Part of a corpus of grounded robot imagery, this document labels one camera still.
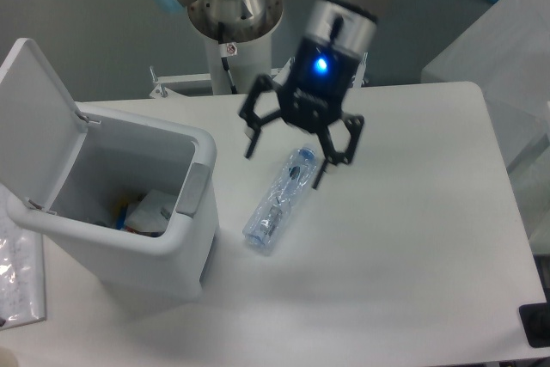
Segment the white table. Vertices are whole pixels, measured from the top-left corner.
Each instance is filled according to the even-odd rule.
[[[261,102],[274,107],[274,96]],[[366,119],[355,162],[323,178],[270,257],[246,247],[242,227],[290,150],[316,139],[279,121],[247,161],[241,103],[101,103],[215,138],[221,229],[211,271],[200,300],[181,305],[106,287],[46,242],[48,321],[0,332],[21,367],[399,367],[550,355],[531,349],[521,327],[518,307],[544,295],[473,84],[352,91],[345,108]]]

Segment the black object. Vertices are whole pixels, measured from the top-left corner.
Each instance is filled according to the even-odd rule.
[[[550,304],[522,305],[519,315],[529,345],[534,348],[550,347]]]
[[[331,40],[335,39],[342,27],[342,19],[336,17],[333,23]],[[261,128],[275,119],[282,118],[289,125],[297,126],[319,137],[325,156],[313,188],[317,188],[327,165],[350,164],[353,161],[364,117],[342,112],[342,101],[348,90],[351,77],[355,74],[359,60],[333,49],[332,42],[322,45],[304,38],[296,54],[289,77],[284,85],[275,83],[268,75],[260,75],[242,105],[239,116],[247,122],[254,133],[246,158],[254,153]],[[254,107],[260,95],[274,90],[277,93],[280,109],[260,118]],[[350,133],[350,141],[343,152],[333,145],[328,127],[342,120]]]

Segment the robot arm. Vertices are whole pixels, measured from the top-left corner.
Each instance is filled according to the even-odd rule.
[[[378,16],[390,0],[317,0],[296,53],[296,60],[284,85],[259,76],[239,115],[247,122],[251,144],[246,157],[254,153],[261,128],[279,117],[319,137],[325,156],[314,188],[329,163],[350,164],[363,130],[361,115],[343,113],[342,101],[350,80],[376,31]],[[263,119],[255,112],[262,92],[275,90],[280,109]],[[337,151],[328,127],[342,120],[350,133],[344,151]]]
[[[165,9],[176,10],[198,0],[157,1],[165,5]],[[270,9],[265,3],[265,0],[209,0],[205,4],[209,10],[207,26],[211,26],[215,34],[209,37],[220,43],[228,37],[241,42],[254,39],[266,21],[266,9]],[[342,101],[374,37],[378,17],[385,13],[389,3],[390,0],[316,0],[284,85],[276,84],[268,75],[258,76],[239,112],[251,132],[247,158],[254,153],[261,128],[281,118],[319,137],[325,161],[314,187],[319,185],[329,163],[338,165],[353,161],[364,118],[343,113]],[[277,92],[280,108],[260,118],[254,107],[260,95],[268,90]],[[344,122],[350,133],[347,148],[341,152],[334,148],[328,130],[338,120]]]

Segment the robot mounting column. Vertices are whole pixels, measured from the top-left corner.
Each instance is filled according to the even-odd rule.
[[[246,93],[272,68],[271,35],[282,0],[176,0],[205,42],[214,95]]]

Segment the metal bracket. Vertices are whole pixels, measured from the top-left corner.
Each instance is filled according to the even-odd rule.
[[[92,120],[92,119],[89,118],[88,115],[85,115],[85,114],[83,114],[83,113],[80,112],[80,111],[75,111],[75,115],[76,115],[79,119],[81,119],[81,120],[83,120],[84,122],[86,122],[87,124],[101,125],[101,121],[100,121],[100,120]]]
[[[33,202],[31,199],[26,198],[27,200],[27,208],[30,208],[31,210],[36,210],[40,212],[45,212],[46,214],[50,215],[58,215],[55,211],[50,211],[44,208],[42,205],[37,204],[36,202]]]
[[[153,68],[153,66],[150,66],[149,71],[151,73],[151,81],[153,82],[153,88],[155,88],[157,92],[160,92],[162,98],[167,98],[168,92],[166,91],[164,84],[158,80],[158,77],[156,77],[155,68]]]

